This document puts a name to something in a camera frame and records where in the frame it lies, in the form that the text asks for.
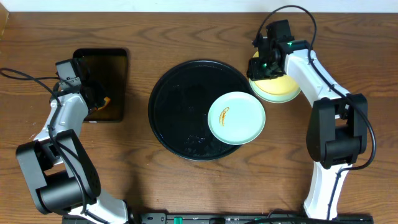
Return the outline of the yellow plate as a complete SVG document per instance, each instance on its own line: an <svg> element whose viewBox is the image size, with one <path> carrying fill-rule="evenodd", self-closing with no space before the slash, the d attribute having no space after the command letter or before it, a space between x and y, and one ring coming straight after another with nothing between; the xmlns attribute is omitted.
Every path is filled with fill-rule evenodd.
<svg viewBox="0 0 398 224"><path fill-rule="evenodd" d="M254 85L265 93L278 96L300 91L299 85L288 75L270 80L254 81Z"/></svg>

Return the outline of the orange and green sponge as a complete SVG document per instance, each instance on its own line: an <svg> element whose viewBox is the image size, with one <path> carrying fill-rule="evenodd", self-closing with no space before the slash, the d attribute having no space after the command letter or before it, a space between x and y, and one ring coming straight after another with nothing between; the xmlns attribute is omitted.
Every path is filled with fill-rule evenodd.
<svg viewBox="0 0 398 224"><path fill-rule="evenodd" d="M99 100L99 102L96 104L96 110L102 110L103 108L107 107L111 99L107 96L105 96L102 100Z"/></svg>

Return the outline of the pale green plate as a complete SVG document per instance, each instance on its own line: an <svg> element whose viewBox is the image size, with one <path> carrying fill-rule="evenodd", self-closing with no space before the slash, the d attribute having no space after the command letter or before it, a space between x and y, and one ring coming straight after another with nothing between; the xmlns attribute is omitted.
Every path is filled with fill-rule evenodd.
<svg viewBox="0 0 398 224"><path fill-rule="evenodd" d="M296 96L299 95L301 89L294 90L291 93L283 94L283 95L273 95L261 90L252 80L249 80L249 84L253 90L253 92L262 100L268 101L270 103L286 103L288 101L293 100Z"/></svg>
<svg viewBox="0 0 398 224"><path fill-rule="evenodd" d="M208 112L211 133L221 142L242 145L261 134L266 113L261 102L249 93L233 91L217 98Z"/></svg>

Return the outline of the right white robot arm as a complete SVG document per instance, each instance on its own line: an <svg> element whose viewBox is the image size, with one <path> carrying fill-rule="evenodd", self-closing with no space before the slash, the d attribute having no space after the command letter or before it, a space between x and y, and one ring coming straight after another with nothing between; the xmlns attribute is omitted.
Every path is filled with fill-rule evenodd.
<svg viewBox="0 0 398 224"><path fill-rule="evenodd" d="M303 93L312 107L306 145L314 161L303 208L309 218L335 220L344 179L367 145L368 102L339 85L318 61L306 40L297 40L287 20L258 34L257 52L248 65L253 92L271 103L285 103Z"/></svg>

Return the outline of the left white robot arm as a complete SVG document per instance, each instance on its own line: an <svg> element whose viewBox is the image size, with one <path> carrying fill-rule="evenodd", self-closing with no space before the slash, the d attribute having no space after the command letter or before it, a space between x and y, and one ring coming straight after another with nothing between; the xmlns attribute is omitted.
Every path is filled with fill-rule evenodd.
<svg viewBox="0 0 398 224"><path fill-rule="evenodd" d="M109 103L84 61L56 64L59 81L50 89L50 114L33 141L16 158L36 209L93 223L129 223L125 201L101 188L99 175L79 135L85 118Z"/></svg>

